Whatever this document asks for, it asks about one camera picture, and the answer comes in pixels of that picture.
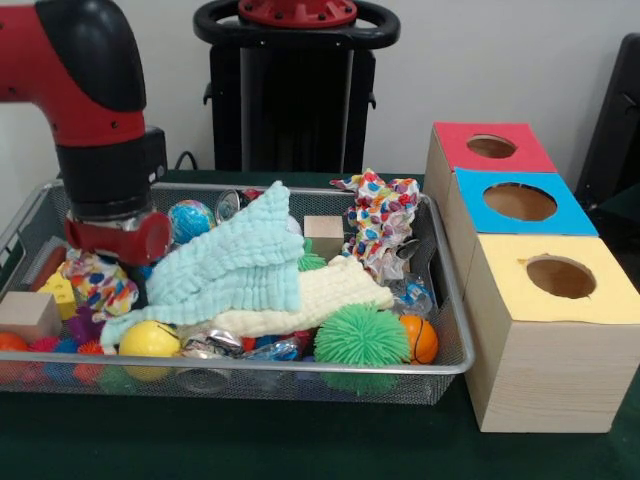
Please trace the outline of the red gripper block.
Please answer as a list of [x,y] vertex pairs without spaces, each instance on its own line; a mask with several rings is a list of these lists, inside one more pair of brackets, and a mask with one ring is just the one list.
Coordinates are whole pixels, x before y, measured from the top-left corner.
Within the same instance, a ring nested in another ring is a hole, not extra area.
[[131,265],[130,279],[138,290],[134,306],[148,305],[146,282],[153,272],[149,264],[166,255],[172,241],[172,226],[166,214],[151,211],[128,219],[88,222],[68,213],[64,226],[73,248]]

